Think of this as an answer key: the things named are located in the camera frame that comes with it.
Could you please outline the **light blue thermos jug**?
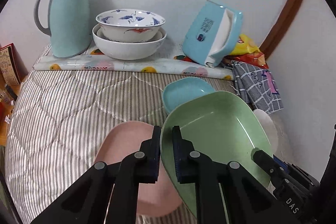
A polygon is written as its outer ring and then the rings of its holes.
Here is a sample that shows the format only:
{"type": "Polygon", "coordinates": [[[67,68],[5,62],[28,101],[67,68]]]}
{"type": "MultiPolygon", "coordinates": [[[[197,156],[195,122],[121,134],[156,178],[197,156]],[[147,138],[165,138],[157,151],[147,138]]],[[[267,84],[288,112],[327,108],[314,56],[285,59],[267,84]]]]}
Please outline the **light blue thermos jug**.
{"type": "Polygon", "coordinates": [[[50,0],[47,27],[39,19],[40,2],[34,6],[34,21],[50,37],[52,54],[67,59],[83,53],[91,43],[89,0],[50,0]]]}

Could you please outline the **white ceramic bowl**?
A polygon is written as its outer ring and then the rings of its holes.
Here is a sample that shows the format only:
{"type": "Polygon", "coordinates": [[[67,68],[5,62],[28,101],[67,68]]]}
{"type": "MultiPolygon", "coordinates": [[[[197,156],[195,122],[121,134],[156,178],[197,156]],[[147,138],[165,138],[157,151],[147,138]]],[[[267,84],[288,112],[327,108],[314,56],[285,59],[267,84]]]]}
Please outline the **white ceramic bowl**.
{"type": "Polygon", "coordinates": [[[263,110],[256,109],[253,111],[253,113],[261,124],[263,130],[265,131],[272,147],[272,152],[273,154],[275,154],[278,149],[278,133],[273,120],[263,110]]]}

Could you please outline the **grey checked folded cloth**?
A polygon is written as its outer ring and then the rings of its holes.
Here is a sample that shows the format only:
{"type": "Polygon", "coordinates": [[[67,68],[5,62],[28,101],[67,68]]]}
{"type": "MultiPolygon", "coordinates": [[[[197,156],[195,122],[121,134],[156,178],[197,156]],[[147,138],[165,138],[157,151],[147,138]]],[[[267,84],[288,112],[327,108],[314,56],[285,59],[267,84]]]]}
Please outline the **grey checked folded cloth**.
{"type": "Polygon", "coordinates": [[[284,108],[276,81],[268,69],[233,60],[224,60],[222,65],[232,71],[233,89],[250,108],[267,114],[284,108]]]}

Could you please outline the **light blue square plate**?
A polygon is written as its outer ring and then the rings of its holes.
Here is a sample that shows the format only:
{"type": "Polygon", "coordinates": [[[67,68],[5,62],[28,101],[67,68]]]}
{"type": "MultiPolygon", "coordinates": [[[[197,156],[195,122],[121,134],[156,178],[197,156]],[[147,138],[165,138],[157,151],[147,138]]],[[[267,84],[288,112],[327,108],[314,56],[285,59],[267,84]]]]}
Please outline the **light blue square plate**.
{"type": "Polygon", "coordinates": [[[196,98],[214,93],[215,89],[197,77],[186,77],[168,84],[162,93],[162,102],[167,114],[178,106],[196,98]]]}

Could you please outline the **striped quilted table cover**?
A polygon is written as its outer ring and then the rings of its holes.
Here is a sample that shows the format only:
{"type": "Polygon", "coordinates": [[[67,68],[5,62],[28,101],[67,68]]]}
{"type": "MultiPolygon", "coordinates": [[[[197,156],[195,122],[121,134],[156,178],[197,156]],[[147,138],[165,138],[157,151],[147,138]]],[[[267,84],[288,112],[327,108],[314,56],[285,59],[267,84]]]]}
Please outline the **striped quilted table cover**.
{"type": "Polygon", "coordinates": [[[30,71],[7,134],[5,178],[23,223],[30,223],[93,163],[117,124],[161,126],[162,92],[177,75],[30,71]]]}

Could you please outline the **fruit print plastic mat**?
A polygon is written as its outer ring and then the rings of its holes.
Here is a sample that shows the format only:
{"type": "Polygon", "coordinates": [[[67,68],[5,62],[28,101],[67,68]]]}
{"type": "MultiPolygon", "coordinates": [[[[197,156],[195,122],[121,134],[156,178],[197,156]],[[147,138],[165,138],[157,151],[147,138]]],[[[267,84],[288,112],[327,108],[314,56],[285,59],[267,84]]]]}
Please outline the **fruit print plastic mat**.
{"type": "Polygon", "coordinates": [[[231,68],[210,68],[193,63],[187,60],[181,49],[180,44],[175,45],[167,39],[155,54],[140,60],[126,61],[104,55],[94,42],[81,55],[67,59],[54,57],[51,47],[48,46],[34,64],[34,69],[36,71],[125,71],[207,77],[220,80],[234,79],[231,68]]]}

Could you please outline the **brown wooden door frame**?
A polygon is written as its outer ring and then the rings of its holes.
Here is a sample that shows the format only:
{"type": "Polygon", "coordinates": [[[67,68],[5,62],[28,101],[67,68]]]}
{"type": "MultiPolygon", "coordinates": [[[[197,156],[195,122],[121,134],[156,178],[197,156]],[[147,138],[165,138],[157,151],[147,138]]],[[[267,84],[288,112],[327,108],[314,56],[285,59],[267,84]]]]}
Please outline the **brown wooden door frame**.
{"type": "Polygon", "coordinates": [[[277,46],[280,44],[282,38],[287,33],[292,22],[297,15],[303,0],[287,0],[276,23],[270,29],[269,34],[264,39],[260,46],[260,50],[264,53],[265,59],[267,60],[277,46]]]}

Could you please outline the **wooden side table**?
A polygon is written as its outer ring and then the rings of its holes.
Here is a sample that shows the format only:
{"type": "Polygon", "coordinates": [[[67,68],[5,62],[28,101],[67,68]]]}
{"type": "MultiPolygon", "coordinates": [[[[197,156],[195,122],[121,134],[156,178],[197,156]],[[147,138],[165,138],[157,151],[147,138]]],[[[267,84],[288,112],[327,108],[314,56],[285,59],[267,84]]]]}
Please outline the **wooden side table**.
{"type": "Polygon", "coordinates": [[[9,119],[14,110],[14,97],[20,93],[21,86],[27,77],[24,77],[19,85],[9,86],[1,75],[1,145],[5,146],[7,141],[7,129],[9,128],[9,119]]]}

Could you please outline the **green square plate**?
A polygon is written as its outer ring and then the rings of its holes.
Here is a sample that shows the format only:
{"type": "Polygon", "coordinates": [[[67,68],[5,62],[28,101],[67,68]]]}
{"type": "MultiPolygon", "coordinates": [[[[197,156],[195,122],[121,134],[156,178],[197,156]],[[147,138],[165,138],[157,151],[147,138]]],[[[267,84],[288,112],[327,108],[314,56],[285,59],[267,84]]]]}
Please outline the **green square plate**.
{"type": "Polygon", "coordinates": [[[163,166],[185,206],[197,213],[195,187],[180,184],[175,174],[171,129],[179,126],[183,138],[213,161],[240,163],[262,186],[270,176],[252,160],[252,151],[273,155],[269,139],[250,107],[238,96],[218,91],[176,107],[166,118],[161,135],[163,166]]]}

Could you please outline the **blue patterned porcelain bowl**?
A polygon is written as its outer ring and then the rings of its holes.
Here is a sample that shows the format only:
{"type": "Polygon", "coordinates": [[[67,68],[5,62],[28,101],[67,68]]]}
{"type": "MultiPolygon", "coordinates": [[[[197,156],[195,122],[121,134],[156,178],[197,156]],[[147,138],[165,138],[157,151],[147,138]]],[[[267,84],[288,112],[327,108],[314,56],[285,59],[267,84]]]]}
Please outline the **blue patterned porcelain bowl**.
{"type": "Polygon", "coordinates": [[[122,43],[147,42],[166,22],[163,16],[139,9],[116,9],[96,16],[102,34],[122,43]]]}

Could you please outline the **red snack bag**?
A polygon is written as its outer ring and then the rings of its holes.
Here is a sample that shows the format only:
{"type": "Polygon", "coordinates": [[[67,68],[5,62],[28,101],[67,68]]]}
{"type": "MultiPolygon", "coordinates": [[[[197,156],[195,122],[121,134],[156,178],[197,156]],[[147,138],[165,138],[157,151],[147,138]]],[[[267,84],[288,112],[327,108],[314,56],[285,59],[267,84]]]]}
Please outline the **red snack bag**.
{"type": "Polygon", "coordinates": [[[269,69],[266,60],[265,55],[262,52],[253,52],[253,53],[247,53],[245,55],[239,55],[239,56],[226,56],[226,59],[233,60],[233,61],[240,61],[244,62],[262,69],[269,69]]]}

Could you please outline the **large white porcelain bowl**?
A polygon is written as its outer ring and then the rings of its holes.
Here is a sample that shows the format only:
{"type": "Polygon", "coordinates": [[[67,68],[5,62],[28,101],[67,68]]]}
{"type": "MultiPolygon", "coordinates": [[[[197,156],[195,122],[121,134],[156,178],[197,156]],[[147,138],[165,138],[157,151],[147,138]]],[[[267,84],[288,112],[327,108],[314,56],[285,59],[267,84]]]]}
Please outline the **large white porcelain bowl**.
{"type": "Polygon", "coordinates": [[[97,48],[113,59],[139,60],[155,54],[164,44],[167,37],[166,31],[160,28],[155,36],[148,42],[122,43],[107,40],[97,24],[92,29],[93,41],[97,48]]]}

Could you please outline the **pink square plate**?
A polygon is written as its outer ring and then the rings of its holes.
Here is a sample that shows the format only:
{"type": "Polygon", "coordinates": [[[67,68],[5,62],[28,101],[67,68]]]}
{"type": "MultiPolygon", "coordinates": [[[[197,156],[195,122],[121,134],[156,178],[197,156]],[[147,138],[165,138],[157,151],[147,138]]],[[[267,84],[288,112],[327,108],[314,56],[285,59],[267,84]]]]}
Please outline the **pink square plate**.
{"type": "MultiPolygon", "coordinates": [[[[129,121],[115,126],[104,139],[95,162],[110,165],[122,161],[127,155],[139,151],[141,143],[152,137],[154,126],[140,121],[129,121]]],[[[175,211],[182,203],[162,163],[158,181],[140,184],[137,213],[150,217],[163,217],[175,211]]]]}

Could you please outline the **light blue electric kettle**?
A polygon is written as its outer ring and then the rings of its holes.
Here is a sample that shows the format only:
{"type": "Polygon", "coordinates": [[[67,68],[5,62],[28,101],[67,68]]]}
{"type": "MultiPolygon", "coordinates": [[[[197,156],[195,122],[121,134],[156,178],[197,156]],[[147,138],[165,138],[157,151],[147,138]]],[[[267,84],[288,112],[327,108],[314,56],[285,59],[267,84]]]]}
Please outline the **light blue electric kettle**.
{"type": "Polygon", "coordinates": [[[243,13],[221,3],[206,1],[182,43],[183,53],[206,67],[217,67],[235,48],[243,13]]]}

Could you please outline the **yellow chips bag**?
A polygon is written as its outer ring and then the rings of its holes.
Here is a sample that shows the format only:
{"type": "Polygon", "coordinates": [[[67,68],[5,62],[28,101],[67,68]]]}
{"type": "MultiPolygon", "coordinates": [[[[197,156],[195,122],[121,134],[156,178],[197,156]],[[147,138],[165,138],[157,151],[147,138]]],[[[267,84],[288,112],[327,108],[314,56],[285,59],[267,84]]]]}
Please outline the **yellow chips bag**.
{"type": "Polygon", "coordinates": [[[259,47],[255,44],[254,40],[245,34],[240,34],[234,50],[229,56],[241,56],[260,52],[259,47]]]}

